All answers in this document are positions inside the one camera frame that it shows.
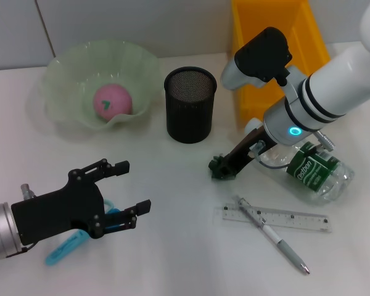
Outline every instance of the white table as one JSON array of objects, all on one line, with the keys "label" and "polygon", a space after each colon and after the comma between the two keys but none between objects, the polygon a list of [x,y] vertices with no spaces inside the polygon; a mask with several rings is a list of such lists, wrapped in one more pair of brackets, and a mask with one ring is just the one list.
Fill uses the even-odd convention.
[{"label": "white table", "polygon": [[[219,78],[225,54],[162,59],[163,74],[196,65]],[[130,173],[98,183],[126,208],[151,199],[137,228],[90,240],[59,264],[44,265],[65,233],[0,261],[0,295],[370,295],[370,101],[324,131],[356,171],[344,196],[311,207],[247,166],[234,181],[212,181],[209,161],[242,138],[232,94],[218,84],[213,129],[198,144],[166,132],[164,97],[139,122],[99,134],[55,127],[36,87],[45,68],[0,71],[0,203],[62,187],[67,173],[107,158],[129,160]],[[303,276],[253,227],[222,226],[215,207],[233,194],[255,206],[328,214],[330,234],[276,228],[310,267]]]}]

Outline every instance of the plastic bottle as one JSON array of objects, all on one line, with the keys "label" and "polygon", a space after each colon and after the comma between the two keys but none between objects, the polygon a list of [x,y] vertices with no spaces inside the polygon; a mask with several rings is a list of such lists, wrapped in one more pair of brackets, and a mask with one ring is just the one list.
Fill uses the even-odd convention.
[{"label": "plastic bottle", "polygon": [[[245,132],[258,128],[262,122],[257,118],[249,121]],[[293,146],[276,145],[260,155],[260,160],[271,167],[287,168],[269,169],[257,168],[272,177],[279,184],[294,192],[299,198],[313,204],[323,204],[337,199],[351,183],[355,176],[353,170],[333,157],[327,151],[305,155],[315,145],[308,141],[300,141]]]}]

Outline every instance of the pink ball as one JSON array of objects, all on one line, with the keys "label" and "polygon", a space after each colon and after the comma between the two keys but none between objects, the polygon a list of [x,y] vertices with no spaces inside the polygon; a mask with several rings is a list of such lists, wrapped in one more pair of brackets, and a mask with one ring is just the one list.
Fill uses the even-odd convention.
[{"label": "pink ball", "polygon": [[131,114],[131,96],[119,84],[107,84],[94,94],[93,107],[102,118],[111,120],[118,114]]}]

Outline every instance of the green bottle label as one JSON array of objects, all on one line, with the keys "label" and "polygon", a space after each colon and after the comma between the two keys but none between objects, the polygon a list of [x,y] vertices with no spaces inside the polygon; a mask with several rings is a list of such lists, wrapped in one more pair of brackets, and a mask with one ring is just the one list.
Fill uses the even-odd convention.
[{"label": "green bottle label", "polygon": [[304,144],[290,161],[286,172],[317,192],[327,177],[337,168],[340,160],[325,151],[306,156],[305,153],[315,146],[311,142]]}]

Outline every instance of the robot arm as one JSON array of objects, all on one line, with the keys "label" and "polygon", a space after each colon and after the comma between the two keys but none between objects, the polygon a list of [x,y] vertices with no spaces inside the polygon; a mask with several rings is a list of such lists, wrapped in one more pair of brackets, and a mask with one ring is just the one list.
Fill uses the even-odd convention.
[{"label": "robot arm", "polygon": [[263,30],[236,52],[221,76],[225,88],[260,88],[275,78],[285,97],[265,112],[258,133],[252,131],[230,154],[210,162],[214,178],[237,175],[252,161],[249,148],[261,138],[269,139],[261,153],[276,144],[294,145],[310,134],[325,149],[334,148],[319,130],[370,99],[370,5],[360,27],[363,45],[348,48],[309,77],[294,66],[285,68],[292,56],[278,29]]},{"label": "robot arm", "polygon": [[104,200],[95,182],[129,172],[129,162],[111,166],[106,159],[68,173],[62,189],[34,196],[22,186],[24,201],[0,204],[0,259],[30,250],[37,242],[71,229],[82,229],[93,239],[133,229],[137,216],[149,213],[150,200],[118,213],[105,214]]}]

